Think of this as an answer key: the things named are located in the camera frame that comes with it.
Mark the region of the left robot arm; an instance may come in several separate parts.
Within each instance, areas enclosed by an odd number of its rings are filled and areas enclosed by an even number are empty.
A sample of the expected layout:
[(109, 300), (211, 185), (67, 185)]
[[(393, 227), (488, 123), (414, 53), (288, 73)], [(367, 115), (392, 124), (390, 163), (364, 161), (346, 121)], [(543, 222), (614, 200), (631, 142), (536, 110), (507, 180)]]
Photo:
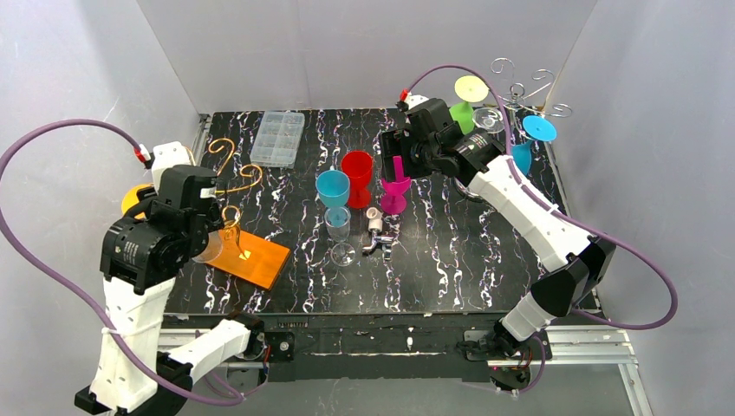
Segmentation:
[[(263, 323), (231, 314), (203, 335), (167, 352), (159, 336), (180, 270), (222, 229), (216, 173), (201, 166), (166, 168), (159, 189), (108, 229), (102, 242), (105, 294), (101, 356), (75, 405), (92, 415), (174, 415), (194, 384), (222, 362), (249, 353)], [(137, 212), (145, 213), (138, 218)]]

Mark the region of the red wine glass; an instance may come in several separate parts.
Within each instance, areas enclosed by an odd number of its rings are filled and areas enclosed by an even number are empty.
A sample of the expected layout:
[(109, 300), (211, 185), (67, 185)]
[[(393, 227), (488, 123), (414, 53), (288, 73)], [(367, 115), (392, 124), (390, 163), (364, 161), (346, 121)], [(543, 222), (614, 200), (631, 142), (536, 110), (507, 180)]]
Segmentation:
[(370, 204), (371, 193), (368, 186), (372, 179), (373, 168), (374, 160), (369, 153), (352, 151), (345, 154), (341, 162), (341, 171), (348, 176), (350, 182), (348, 207), (362, 209)]

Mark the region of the clear wine glass gold rack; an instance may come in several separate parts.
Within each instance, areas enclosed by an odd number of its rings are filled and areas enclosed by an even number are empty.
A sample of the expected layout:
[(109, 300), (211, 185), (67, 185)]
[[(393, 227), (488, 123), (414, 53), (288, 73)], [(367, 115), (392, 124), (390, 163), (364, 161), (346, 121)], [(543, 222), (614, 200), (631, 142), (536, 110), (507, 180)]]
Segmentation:
[(330, 207), (324, 215), (329, 237), (334, 244), (330, 249), (330, 257), (334, 264), (349, 266), (356, 259), (356, 250), (348, 241), (350, 234), (351, 214), (347, 207)]

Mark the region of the pink wine glass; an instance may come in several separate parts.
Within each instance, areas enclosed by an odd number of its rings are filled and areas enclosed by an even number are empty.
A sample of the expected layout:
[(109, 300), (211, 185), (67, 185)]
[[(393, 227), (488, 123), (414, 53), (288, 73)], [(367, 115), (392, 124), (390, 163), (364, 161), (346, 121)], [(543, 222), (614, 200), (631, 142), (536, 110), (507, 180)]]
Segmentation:
[(387, 215), (398, 215), (406, 209), (407, 200), (404, 194), (412, 184), (412, 179), (404, 173), (401, 156), (393, 156), (393, 165), (396, 180), (394, 182), (381, 180), (385, 195), (381, 198), (380, 204)]

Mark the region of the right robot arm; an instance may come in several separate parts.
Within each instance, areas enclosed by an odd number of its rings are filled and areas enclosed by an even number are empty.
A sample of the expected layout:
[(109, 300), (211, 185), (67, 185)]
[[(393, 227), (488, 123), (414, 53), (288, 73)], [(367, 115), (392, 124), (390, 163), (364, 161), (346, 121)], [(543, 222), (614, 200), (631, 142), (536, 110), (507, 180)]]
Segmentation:
[(473, 353), (512, 355), (555, 319), (569, 315), (603, 279), (615, 245), (559, 217), (560, 212), (521, 175), (514, 159), (492, 133), (474, 127), (463, 133), (438, 98), (409, 105), (401, 130), (381, 135), (382, 176), (419, 179), (435, 172), (457, 179), (493, 206), (530, 244), (546, 274), (495, 323)]

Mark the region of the light blue wine glass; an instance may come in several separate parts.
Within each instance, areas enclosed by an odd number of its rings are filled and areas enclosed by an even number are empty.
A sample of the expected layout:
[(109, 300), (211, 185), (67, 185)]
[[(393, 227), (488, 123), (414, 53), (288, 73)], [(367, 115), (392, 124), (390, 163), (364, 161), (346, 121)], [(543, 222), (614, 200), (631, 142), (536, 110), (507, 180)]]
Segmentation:
[(335, 228), (344, 226), (348, 222), (348, 176), (339, 170), (328, 170), (318, 175), (315, 186), (319, 199), (327, 208), (325, 222)]

